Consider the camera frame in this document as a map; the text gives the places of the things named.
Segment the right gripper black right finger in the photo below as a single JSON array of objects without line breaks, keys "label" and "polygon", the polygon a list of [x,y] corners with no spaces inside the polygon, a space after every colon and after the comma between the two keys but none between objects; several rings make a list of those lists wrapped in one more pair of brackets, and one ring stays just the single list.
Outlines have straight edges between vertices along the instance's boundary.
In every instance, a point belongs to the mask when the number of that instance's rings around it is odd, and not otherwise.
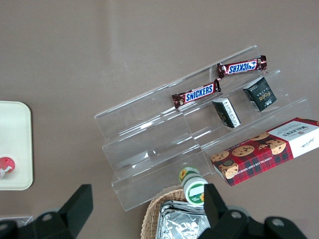
[{"label": "right gripper black right finger", "polygon": [[214,184],[204,185],[204,210],[210,228],[203,239],[305,239],[297,225],[283,217],[267,217],[263,223],[242,210],[229,209]]}]

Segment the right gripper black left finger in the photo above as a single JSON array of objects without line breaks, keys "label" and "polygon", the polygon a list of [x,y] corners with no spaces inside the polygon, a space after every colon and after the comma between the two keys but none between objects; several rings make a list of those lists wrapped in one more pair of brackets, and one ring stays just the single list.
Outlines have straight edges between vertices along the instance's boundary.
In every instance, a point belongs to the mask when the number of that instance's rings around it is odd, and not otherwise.
[{"label": "right gripper black left finger", "polygon": [[40,215],[18,227],[13,220],[0,223],[2,239],[75,239],[93,211],[92,185],[83,184],[57,212]]}]

